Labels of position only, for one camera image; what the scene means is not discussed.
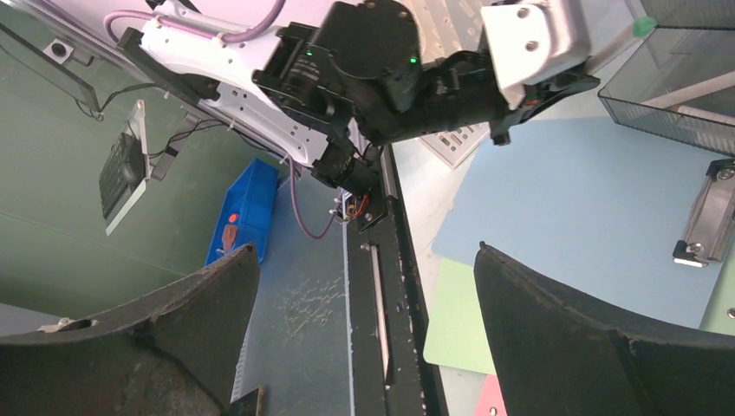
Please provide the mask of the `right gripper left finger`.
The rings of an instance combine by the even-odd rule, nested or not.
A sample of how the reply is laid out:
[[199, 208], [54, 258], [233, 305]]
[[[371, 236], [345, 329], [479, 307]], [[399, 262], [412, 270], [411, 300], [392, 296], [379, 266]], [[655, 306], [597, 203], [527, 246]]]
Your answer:
[[234, 399], [260, 268], [246, 244], [131, 302], [1, 340], [4, 415], [257, 415]]

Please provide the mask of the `light green cap marker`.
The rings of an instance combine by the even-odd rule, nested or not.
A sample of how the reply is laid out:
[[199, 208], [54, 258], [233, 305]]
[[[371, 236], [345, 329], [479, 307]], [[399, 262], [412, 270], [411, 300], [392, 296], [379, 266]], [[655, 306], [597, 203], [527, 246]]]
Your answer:
[[585, 73], [594, 75], [599, 72], [638, 41], [645, 39], [657, 24], [657, 21], [650, 16], [633, 20], [611, 42], [587, 60], [584, 66]]

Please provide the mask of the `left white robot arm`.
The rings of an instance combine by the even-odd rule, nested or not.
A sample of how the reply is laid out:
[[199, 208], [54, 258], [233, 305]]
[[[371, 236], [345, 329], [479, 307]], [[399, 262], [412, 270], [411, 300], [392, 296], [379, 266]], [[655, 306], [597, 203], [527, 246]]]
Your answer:
[[179, 14], [172, 1], [157, 6], [116, 10], [103, 20], [106, 31], [124, 17], [144, 22], [143, 30], [113, 36], [136, 67], [193, 100], [206, 92], [185, 85], [187, 75], [244, 88], [323, 133], [322, 150], [291, 144], [287, 154], [323, 184], [359, 196], [375, 186], [377, 171], [348, 139], [350, 122], [372, 146], [478, 123], [503, 146], [512, 127], [600, 83], [577, 1], [485, 6], [476, 49], [427, 63], [413, 14], [396, 1], [336, 1], [319, 26], [276, 27], [284, 6], [278, 1], [262, 22], [238, 33], [196, 10]]

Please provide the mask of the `clear plastic drawer box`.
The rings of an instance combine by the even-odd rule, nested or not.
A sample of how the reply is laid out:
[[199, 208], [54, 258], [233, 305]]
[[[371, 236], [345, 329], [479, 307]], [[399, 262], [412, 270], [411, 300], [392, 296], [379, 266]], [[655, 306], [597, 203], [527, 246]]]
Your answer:
[[613, 121], [734, 154], [734, 3], [643, 1], [657, 25], [598, 96]]

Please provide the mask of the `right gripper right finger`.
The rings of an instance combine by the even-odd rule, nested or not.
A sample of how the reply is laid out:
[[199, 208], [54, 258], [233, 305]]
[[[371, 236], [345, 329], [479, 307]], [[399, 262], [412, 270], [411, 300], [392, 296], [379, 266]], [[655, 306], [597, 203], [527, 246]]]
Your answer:
[[619, 308], [489, 244], [474, 278], [508, 414], [733, 414], [732, 336]]

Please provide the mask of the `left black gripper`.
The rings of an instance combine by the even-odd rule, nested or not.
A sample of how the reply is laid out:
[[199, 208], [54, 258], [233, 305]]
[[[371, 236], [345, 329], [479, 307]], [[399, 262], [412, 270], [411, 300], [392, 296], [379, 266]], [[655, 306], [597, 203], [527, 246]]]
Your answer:
[[525, 97], [511, 109], [498, 87], [490, 52], [462, 50], [425, 66], [407, 111], [369, 115], [367, 138], [375, 145], [386, 145], [485, 122], [492, 142], [507, 145], [512, 127], [599, 85], [600, 79], [585, 74], [579, 64], [524, 86]]

